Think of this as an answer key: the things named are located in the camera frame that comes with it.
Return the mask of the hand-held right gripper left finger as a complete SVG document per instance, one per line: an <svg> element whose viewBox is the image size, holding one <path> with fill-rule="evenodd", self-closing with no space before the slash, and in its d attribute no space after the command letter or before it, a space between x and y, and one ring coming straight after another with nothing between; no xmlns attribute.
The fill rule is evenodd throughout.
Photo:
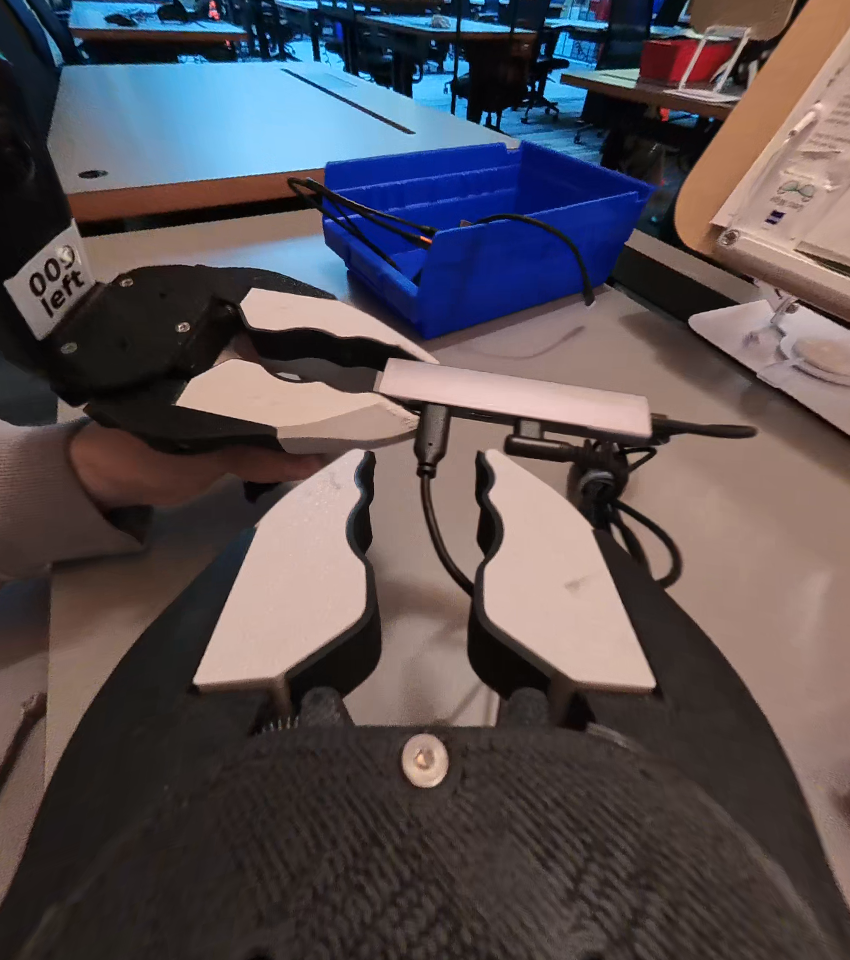
<svg viewBox="0 0 850 960"><path fill-rule="evenodd" d="M376 456L343 454L259 521L192 683L263 691L283 712L374 672L382 624L368 550Z"/></svg>

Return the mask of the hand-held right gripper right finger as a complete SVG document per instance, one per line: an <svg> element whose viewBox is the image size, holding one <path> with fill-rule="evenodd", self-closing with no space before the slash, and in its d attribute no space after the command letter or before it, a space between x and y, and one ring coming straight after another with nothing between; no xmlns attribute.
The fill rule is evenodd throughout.
<svg viewBox="0 0 850 960"><path fill-rule="evenodd" d="M593 526L501 451L476 456L481 560L467 653L504 704L545 695L561 720L577 695L644 696L657 680Z"/></svg>

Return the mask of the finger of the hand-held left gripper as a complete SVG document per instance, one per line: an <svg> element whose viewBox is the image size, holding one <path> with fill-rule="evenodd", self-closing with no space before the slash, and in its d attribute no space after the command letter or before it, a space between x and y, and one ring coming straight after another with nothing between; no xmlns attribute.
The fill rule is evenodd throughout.
<svg viewBox="0 0 850 960"><path fill-rule="evenodd" d="M417 414L374 391L291 381L237 358L192 378L176 407L268 427L291 454L377 450L412 437L419 424Z"/></svg>
<svg viewBox="0 0 850 960"><path fill-rule="evenodd" d="M391 359L438 364L377 318L335 298L251 289L239 304L247 337L264 361L324 361L382 372Z"/></svg>

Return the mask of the black cable orange plug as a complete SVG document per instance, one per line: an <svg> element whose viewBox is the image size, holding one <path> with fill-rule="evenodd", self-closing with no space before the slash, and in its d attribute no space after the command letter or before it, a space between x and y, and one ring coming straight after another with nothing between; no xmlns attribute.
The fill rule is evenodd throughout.
<svg viewBox="0 0 850 960"><path fill-rule="evenodd" d="M339 215L356 215L383 227L395 234L406 236L410 242L430 245L437 229L400 217L393 213L374 209L336 192L313 177L289 176L287 187L292 194L312 207L324 211L333 209Z"/></svg>
<svg viewBox="0 0 850 960"><path fill-rule="evenodd" d="M552 238L557 239L565 247L567 247L572 256L575 258L575 263L580 274L583 300L586 303L586 306L592 306L594 304L596 300L595 288L586 266L584 256L579 247L575 244L575 241L570 236L563 233L558 227L541 219L521 213L496 213L468 222L461 220L459 225L464 228L466 225L477 227L501 222L513 222L533 227L546 234L549 234Z"/></svg>

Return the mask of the grey USB hub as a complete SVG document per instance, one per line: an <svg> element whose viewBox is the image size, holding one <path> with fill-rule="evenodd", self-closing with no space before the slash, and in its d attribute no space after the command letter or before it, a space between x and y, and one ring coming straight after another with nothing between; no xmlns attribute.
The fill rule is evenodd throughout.
<svg viewBox="0 0 850 960"><path fill-rule="evenodd" d="M647 398L487 371L391 358L377 393L410 406L436 404L458 416L493 423L536 422L545 430L618 441L648 441Z"/></svg>

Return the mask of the blue plastic bin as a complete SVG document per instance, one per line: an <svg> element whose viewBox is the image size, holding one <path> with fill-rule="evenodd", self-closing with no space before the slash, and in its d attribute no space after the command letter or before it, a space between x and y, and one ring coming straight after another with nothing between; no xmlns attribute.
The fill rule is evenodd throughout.
<svg viewBox="0 0 850 960"><path fill-rule="evenodd" d="M360 216L373 248L324 218L326 245L372 298L431 340L608 281L650 184L522 142L329 163L324 185L370 210L435 229L421 247Z"/></svg>

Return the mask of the person's left forearm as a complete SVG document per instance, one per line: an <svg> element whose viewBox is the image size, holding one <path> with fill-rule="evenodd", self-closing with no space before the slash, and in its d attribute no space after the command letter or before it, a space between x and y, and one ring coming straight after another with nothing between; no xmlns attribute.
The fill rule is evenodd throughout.
<svg viewBox="0 0 850 960"><path fill-rule="evenodd" d="M58 563L120 556L144 544L153 509L101 508L72 467L71 443L85 425L0 419L0 588Z"/></svg>

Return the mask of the grey desk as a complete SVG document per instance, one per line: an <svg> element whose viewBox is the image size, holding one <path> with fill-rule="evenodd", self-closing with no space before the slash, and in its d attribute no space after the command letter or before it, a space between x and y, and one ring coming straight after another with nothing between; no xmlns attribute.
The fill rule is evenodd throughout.
<svg viewBox="0 0 850 960"><path fill-rule="evenodd" d="M274 270L378 312L326 248L315 211L88 238L98 275L202 263ZM619 289L593 309L568 297L426 344L449 366L646 396L654 412L751 424L749 440L671 441L631 480L626 501L675 539L684 572L671 596L721 649L788 753L850 905L850 440L747 375L681 321ZM477 450L503 429L457 422L434 502L471 575ZM348 698L363 724L477 725L497 705L465 654L468 604L433 556L410 443L378 453L371 559L383 655ZM225 485L160 516L140 556L59 568L51 578L45 785L101 685L143 629L243 518Z"/></svg>

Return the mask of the person's left hand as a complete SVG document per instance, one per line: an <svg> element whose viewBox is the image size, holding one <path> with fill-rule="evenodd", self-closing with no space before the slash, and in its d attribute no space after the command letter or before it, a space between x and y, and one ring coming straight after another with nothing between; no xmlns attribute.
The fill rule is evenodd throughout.
<svg viewBox="0 0 850 960"><path fill-rule="evenodd" d="M320 456L251 446L200 454L165 453L95 423L73 435L69 459L85 493L104 512L181 506L227 477L262 485L298 482L326 464Z"/></svg>

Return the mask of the wood-edged grey table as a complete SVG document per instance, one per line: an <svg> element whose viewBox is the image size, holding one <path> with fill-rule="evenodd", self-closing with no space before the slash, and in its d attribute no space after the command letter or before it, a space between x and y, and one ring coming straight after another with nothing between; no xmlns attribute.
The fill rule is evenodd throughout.
<svg viewBox="0 0 850 960"><path fill-rule="evenodd" d="M48 149L76 222L283 200L331 162L518 142L316 63L62 69Z"/></svg>

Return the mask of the background wooden table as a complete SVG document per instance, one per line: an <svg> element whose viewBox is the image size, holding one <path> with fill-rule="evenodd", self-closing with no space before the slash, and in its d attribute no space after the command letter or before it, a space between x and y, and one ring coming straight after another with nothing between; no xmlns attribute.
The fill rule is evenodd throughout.
<svg viewBox="0 0 850 960"><path fill-rule="evenodd" d="M715 93L709 88L678 88L642 78L639 70L580 70L562 73L560 83L614 100L724 120L743 98L742 91Z"/></svg>
<svg viewBox="0 0 850 960"><path fill-rule="evenodd" d="M227 21L208 18L163 19L165 2L72 2L68 25L73 37L90 42L142 42L223 45L244 42L247 34Z"/></svg>

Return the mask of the black office chair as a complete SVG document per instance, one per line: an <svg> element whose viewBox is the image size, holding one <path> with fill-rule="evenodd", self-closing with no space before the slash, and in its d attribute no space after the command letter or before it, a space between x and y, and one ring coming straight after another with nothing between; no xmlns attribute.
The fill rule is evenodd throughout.
<svg viewBox="0 0 850 960"><path fill-rule="evenodd" d="M468 121L499 133L506 111L523 111L522 123L538 108L558 117L560 108L545 95L551 74L566 70L570 62L554 56L538 56L539 47L517 44L475 45L468 55L469 69L446 85L455 100L466 102Z"/></svg>

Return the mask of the white stand base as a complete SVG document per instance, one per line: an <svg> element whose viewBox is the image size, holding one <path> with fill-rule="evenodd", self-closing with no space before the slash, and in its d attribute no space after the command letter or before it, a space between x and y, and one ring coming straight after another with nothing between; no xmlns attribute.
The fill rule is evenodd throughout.
<svg viewBox="0 0 850 960"><path fill-rule="evenodd" d="M850 438L850 329L793 299L696 314L695 333Z"/></svg>

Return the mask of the small red background bin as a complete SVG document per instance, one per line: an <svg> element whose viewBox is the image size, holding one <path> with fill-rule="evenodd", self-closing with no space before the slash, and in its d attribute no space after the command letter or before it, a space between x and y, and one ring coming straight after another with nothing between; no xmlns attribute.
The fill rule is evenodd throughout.
<svg viewBox="0 0 850 960"><path fill-rule="evenodd" d="M687 86L705 85L724 69L737 46L736 40L652 39L644 45L638 75L668 87L682 80Z"/></svg>

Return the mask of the brown document board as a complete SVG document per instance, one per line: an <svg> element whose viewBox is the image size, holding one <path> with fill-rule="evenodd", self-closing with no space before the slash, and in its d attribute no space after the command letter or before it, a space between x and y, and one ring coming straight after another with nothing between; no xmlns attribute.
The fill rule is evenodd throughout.
<svg viewBox="0 0 850 960"><path fill-rule="evenodd" d="M805 115L802 102L849 31L850 1L811 1L785 32L680 190L674 223L690 250L718 260L719 211Z"/></svg>

